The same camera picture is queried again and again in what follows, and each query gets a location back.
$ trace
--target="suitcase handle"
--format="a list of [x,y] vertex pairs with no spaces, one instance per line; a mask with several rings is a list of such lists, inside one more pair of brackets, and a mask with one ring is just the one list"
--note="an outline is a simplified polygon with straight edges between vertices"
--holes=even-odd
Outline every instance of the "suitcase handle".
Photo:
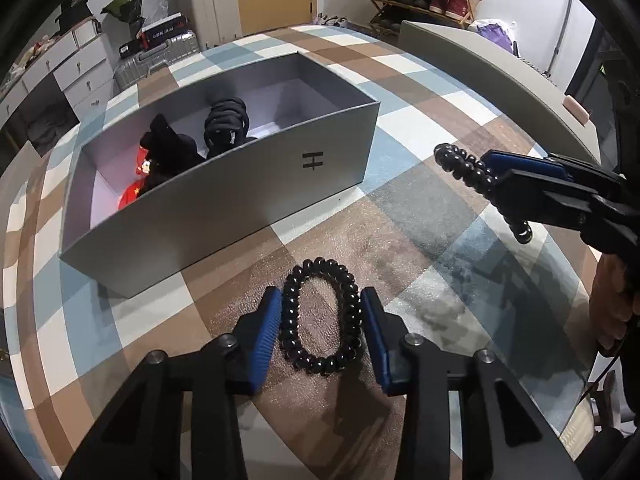
[[166,62],[165,59],[163,59],[162,61],[157,62],[155,65],[151,65],[149,67],[149,69],[146,71],[146,76],[149,77],[153,72],[157,72],[163,66],[166,66],[166,67],[169,66],[169,64]]
[[138,54],[138,61],[145,60],[147,57],[151,57],[154,54],[157,54],[158,52],[162,52],[168,46],[169,46],[168,41],[165,41],[164,43],[153,47],[151,50],[148,50],[147,52],[140,52],[140,54]]

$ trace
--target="silver bolt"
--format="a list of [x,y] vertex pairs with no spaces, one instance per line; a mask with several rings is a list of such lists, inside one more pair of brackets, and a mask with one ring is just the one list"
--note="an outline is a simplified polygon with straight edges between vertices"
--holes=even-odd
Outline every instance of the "silver bolt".
[[146,355],[146,362],[153,364],[153,365],[157,365],[158,363],[161,363],[162,361],[164,361],[164,358],[166,357],[166,352],[163,350],[152,350],[151,352],[149,352]]
[[481,350],[478,352],[478,357],[483,363],[491,364],[495,361],[495,354],[490,350]]
[[424,338],[420,334],[407,334],[404,336],[404,342],[411,346],[420,346],[424,343]]
[[223,334],[218,338],[218,344],[222,348],[231,348],[235,346],[238,340],[232,334]]

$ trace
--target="silver suitcase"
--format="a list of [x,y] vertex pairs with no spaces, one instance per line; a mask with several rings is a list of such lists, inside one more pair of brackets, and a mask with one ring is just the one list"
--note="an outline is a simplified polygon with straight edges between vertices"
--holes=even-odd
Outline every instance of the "silver suitcase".
[[184,34],[169,38],[151,50],[139,52],[124,60],[117,67],[114,78],[122,92],[163,66],[169,66],[179,59],[199,51],[198,39],[193,31],[189,30]]

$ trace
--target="plaid tablecloth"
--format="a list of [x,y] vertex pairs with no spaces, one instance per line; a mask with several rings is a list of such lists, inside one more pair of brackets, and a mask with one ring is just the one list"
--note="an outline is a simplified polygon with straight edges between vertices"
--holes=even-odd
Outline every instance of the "plaid tablecloth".
[[[167,92],[295,51],[381,102],[359,186],[130,300],[59,260],[65,192],[84,142]],[[15,386],[0,381],[0,414],[41,476],[60,475],[147,352],[199,349],[253,310],[265,286],[281,285],[295,263],[318,255],[347,265],[361,286],[375,286],[388,311],[441,348],[463,354],[492,348],[562,430],[594,358],[586,307],[597,254],[577,234],[541,225],[532,225],[532,243],[519,245],[491,205],[436,166],[433,147],[444,141],[478,155],[490,148],[543,153],[493,105],[429,63],[374,38],[315,25],[257,34],[182,60],[69,131],[16,197],[4,256]],[[302,340],[318,354],[338,342],[332,294],[323,282],[302,293]],[[455,411],[454,396],[451,405]],[[403,412],[402,397],[388,399],[375,385],[367,355],[327,379],[293,371],[276,352],[264,391],[239,409],[250,477],[392,478]],[[188,418],[183,426],[187,444]],[[459,475],[456,424],[452,449]],[[188,478],[187,456],[183,462]]]

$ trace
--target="white drawer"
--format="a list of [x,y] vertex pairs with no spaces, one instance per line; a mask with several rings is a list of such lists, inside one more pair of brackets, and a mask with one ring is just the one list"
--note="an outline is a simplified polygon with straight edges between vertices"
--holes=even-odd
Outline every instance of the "white drawer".
[[53,75],[62,90],[66,90],[74,81],[108,58],[105,42],[106,36],[101,34],[56,69]]
[[95,92],[92,92],[85,99],[73,106],[74,113],[79,121],[82,121],[84,117],[92,110],[104,107],[109,102],[109,99],[113,96],[113,81],[105,83]]
[[47,50],[35,61],[22,75],[22,81],[31,92],[50,72],[53,72],[60,63],[71,56],[78,47],[71,33],[65,34],[58,42]]
[[16,108],[20,106],[20,103],[27,97],[27,89],[22,84],[22,81],[18,81],[9,93],[4,96],[2,102],[0,102],[0,127],[4,126],[11,114],[15,112]]
[[94,20],[89,20],[88,22],[80,25],[80,27],[74,29],[74,36],[76,37],[76,43],[79,48],[84,47],[97,35],[98,31],[95,30]]
[[103,61],[65,90],[66,100],[74,106],[111,80],[113,68],[107,61]]

